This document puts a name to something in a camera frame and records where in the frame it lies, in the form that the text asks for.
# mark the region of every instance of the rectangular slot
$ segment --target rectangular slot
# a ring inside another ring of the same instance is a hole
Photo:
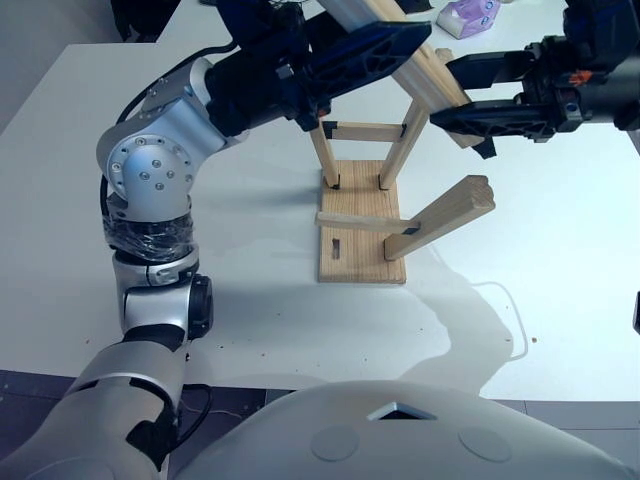
[[[333,240],[331,240],[331,245],[333,247],[331,258],[333,258],[334,260],[340,260],[340,240],[334,238]]]

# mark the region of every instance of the cable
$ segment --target cable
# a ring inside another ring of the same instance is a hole
[[[107,191],[109,189],[109,181],[107,177],[102,175],[100,179],[100,212],[102,213],[102,217],[107,217],[109,215],[109,207],[107,206]]]
[[[163,78],[163,77],[167,77],[167,76],[171,75],[176,70],[181,69],[182,67],[184,67],[185,65],[187,65],[190,62],[193,62],[197,58],[204,57],[206,55],[217,55],[217,54],[222,54],[222,53],[229,53],[229,52],[232,52],[233,50],[235,50],[237,46],[238,46],[238,44],[235,42],[235,40],[232,40],[228,44],[222,45],[221,47],[207,47],[207,48],[203,48],[202,50],[198,50],[196,53],[193,53],[193,54],[189,55],[187,58],[182,60],[180,63],[176,64],[174,67],[171,68],[171,70],[169,70],[168,72],[165,72],[165,74],[161,75],[159,78]],[[134,99],[131,100],[131,102],[129,102],[129,104],[124,108],[124,110],[122,111],[122,113],[118,117],[118,120],[116,120],[116,125],[118,123],[124,122],[127,119],[127,117],[131,114],[133,109],[136,108],[136,106],[142,100],[144,100],[144,97],[147,95],[147,92],[156,84],[157,81],[158,81],[158,79],[156,79],[153,82],[151,82],[140,93],[138,93],[138,95],[136,95],[134,97]]]
[[[176,70],[179,70],[180,68],[184,67],[185,65],[189,64],[190,62],[198,58],[204,57],[206,55],[218,55],[223,53],[229,53],[235,50],[237,46],[238,44],[235,42],[235,40],[232,40],[226,45],[222,45],[219,47],[207,47],[207,48],[203,48],[202,50],[198,50],[197,52],[189,55],[187,58],[185,58],[181,62],[174,65],[168,72],[166,72],[164,75],[161,75],[160,78],[171,75]],[[147,85],[146,88],[144,88],[140,93],[138,93],[138,95],[136,95],[133,98],[133,100],[131,100],[127,104],[127,106],[124,107],[124,110],[122,110],[122,113],[118,116],[118,119],[116,120],[116,125],[124,122],[127,119],[127,117],[129,117],[133,109],[136,108],[138,104],[142,102],[142,100],[144,100],[144,97],[147,95],[147,92],[156,84],[157,81],[158,79],[154,80],[149,85]],[[106,217],[109,215],[109,209],[107,207],[108,187],[109,187],[109,182],[107,178],[104,175],[102,175],[102,179],[100,180],[100,211],[103,217]]]
[[[204,410],[197,410],[193,407],[190,407],[187,402],[185,402],[184,400],[180,400],[180,403],[182,404],[182,407],[190,413],[196,413],[198,415],[200,415]],[[234,417],[237,418],[238,420],[244,420],[244,417],[242,415],[240,415],[239,413],[233,413],[230,412],[229,410],[209,410],[209,412],[207,413],[207,415],[228,415],[230,417]]]
[[[513,307],[513,312],[516,315],[516,320],[518,321],[518,326],[520,327],[520,334],[522,335],[522,342],[524,344],[524,351],[519,355],[511,357],[507,361],[513,362],[515,360],[520,360],[521,358],[526,357],[529,354],[529,342],[527,341],[527,332],[524,329],[524,323],[522,321],[522,316],[520,316],[520,311],[518,310],[518,305],[516,305],[516,301],[513,299],[513,296],[511,295],[509,290],[507,290],[507,287],[505,287],[504,285],[502,285],[501,283],[498,283],[498,282],[480,282],[480,283],[471,283],[470,285],[472,287],[485,287],[485,286],[498,287],[509,298],[509,301],[511,302],[511,306]]]
[[[202,383],[195,383],[192,385],[185,385],[182,388],[182,390],[183,391],[201,390],[201,391],[207,392],[207,403],[202,409],[202,412],[200,412],[200,415],[198,416],[198,418],[196,418],[196,420],[189,426],[189,428],[187,428],[187,430],[176,440],[176,443],[171,448],[171,451],[175,450],[184,442],[189,440],[191,435],[193,435],[195,431],[198,428],[200,428],[200,425],[202,425],[202,422],[204,422],[205,419],[207,418],[207,415],[209,415],[209,411],[211,410],[211,406],[213,405],[213,387],[210,387],[209,385],[204,385]]]

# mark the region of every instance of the dark floor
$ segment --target dark floor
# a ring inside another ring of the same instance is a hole
[[[0,370],[0,459],[35,432],[72,381]],[[171,455],[169,478],[204,447],[287,393],[215,388],[213,406],[202,427]],[[195,420],[205,402],[201,392],[183,394],[183,425]],[[640,471],[640,402],[499,402],[582,438]]]

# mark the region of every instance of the black cable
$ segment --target black cable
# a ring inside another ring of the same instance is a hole
[[[189,437],[191,437],[191,435],[193,435],[195,431],[198,428],[200,428],[200,426],[202,425],[202,422],[205,421],[205,419],[207,418],[207,415],[209,415],[209,411],[211,410],[211,407],[213,406],[213,387],[210,387],[209,385],[204,385],[202,383],[195,383],[192,385],[185,385],[182,388],[182,391],[197,391],[197,390],[207,392],[207,403],[202,409],[202,412],[200,412],[200,415],[198,416],[198,418],[196,418],[196,420],[189,426],[189,428],[176,440],[176,443],[173,445],[173,448],[171,449],[171,451],[175,450],[184,442],[189,440]]]
[[[189,55],[187,58],[182,60],[180,63],[173,66],[171,70],[166,72],[164,75],[161,75],[160,78],[171,75],[176,70],[184,67],[185,65],[196,60],[197,58],[204,57],[206,55],[217,55],[222,53],[229,53],[235,50],[237,46],[238,44],[235,42],[235,40],[232,40],[226,45],[222,45],[219,47],[207,47],[207,48],[203,48],[202,50],[198,50],[197,52],[193,53],[192,55]],[[149,85],[147,85],[146,88],[144,88],[140,93],[138,93],[138,95],[136,95],[133,98],[133,100],[131,100],[129,104],[126,107],[124,107],[124,110],[116,120],[116,125],[124,122],[127,119],[127,117],[131,115],[131,112],[133,111],[133,109],[136,108],[138,104],[142,102],[142,100],[144,100],[144,97],[146,97],[147,92],[155,85],[157,81],[158,80],[156,79],[153,82],[151,82]],[[100,180],[100,211],[102,212],[103,217],[106,217],[107,215],[109,215],[109,209],[107,207],[108,187],[109,187],[109,182],[107,181],[107,178],[103,175],[102,179]]]
[[[176,70],[179,70],[180,68],[184,67],[185,65],[194,61],[197,58],[204,57],[206,55],[229,53],[235,50],[237,46],[238,44],[234,40],[232,40],[228,44],[223,45],[221,47],[207,47],[207,48],[203,48],[202,50],[198,50],[196,53],[189,55],[180,63],[176,64],[173,68],[171,68],[171,70],[166,72],[164,75],[161,75],[160,78],[171,75]],[[156,79],[153,82],[151,82],[140,93],[138,93],[138,95],[136,95],[135,98],[131,100],[131,102],[129,102],[129,104],[124,108],[124,110],[118,117],[118,120],[116,120],[116,124],[122,123],[127,119],[127,117],[131,114],[133,109],[136,108],[136,106],[144,99],[144,97],[147,95],[147,92],[155,85],[157,81],[158,80]]]
[[[100,179],[100,213],[102,217],[109,215],[109,207],[107,206],[107,190],[109,189],[109,181],[104,175]]]

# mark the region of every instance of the tissue box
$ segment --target tissue box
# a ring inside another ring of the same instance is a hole
[[[451,2],[438,15],[437,24],[456,38],[466,38],[493,25],[498,0],[459,0]]]

